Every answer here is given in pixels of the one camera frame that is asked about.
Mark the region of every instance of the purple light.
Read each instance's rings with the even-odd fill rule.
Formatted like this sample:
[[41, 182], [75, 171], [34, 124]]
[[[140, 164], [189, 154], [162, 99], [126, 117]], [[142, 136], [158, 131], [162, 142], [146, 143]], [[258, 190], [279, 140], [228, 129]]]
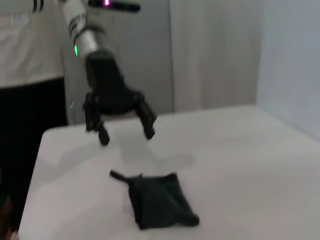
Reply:
[[111, 0], [103, 0], [103, 5], [104, 5], [105, 7], [110, 6], [110, 5], [111, 5]]

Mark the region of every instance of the person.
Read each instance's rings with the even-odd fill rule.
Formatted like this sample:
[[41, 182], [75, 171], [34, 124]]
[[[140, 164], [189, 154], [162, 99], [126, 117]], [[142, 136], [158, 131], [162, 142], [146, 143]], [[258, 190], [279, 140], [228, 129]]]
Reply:
[[64, 68], [47, 1], [36, 14], [0, 15], [0, 169], [20, 227], [43, 133], [67, 125]]

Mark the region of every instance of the black pants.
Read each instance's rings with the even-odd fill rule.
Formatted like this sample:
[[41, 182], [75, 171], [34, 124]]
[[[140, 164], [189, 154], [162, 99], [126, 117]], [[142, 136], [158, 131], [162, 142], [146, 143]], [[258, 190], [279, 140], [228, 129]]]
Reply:
[[55, 79], [0, 89], [0, 168], [18, 230], [43, 133], [67, 125], [65, 86]]

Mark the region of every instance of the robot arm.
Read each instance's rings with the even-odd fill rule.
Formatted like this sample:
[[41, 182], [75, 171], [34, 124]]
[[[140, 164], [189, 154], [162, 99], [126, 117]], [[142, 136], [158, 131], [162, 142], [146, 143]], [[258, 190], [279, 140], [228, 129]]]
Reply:
[[103, 146], [110, 138], [101, 115], [122, 115], [135, 111], [148, 140], [155, 134], [157, 116], [142, 93], [129, 89], [109, 47], [107, 35], [98, 24], [88, 22], [88, 7], [129, 13], [139, 12], [140, 6], [112, 0], [0, 0], [0, 14], [37, 13], [46, 3], [55, 1], [62, 9], [73, 45], [83, 62], [92, 92], [85, 98], [86, 130], [99, 132]]

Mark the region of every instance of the white table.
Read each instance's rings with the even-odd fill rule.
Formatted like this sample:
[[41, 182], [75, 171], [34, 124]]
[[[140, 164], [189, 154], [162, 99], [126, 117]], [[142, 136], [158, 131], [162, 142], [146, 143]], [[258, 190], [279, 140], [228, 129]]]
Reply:
[[[253, 106], [161, 116], [151, 142], [137, 119], [43, 136], [21, 240], [317, 240], [320, 144]], [[197, 228], [139, 231], [126, 185], [178, 172]]]

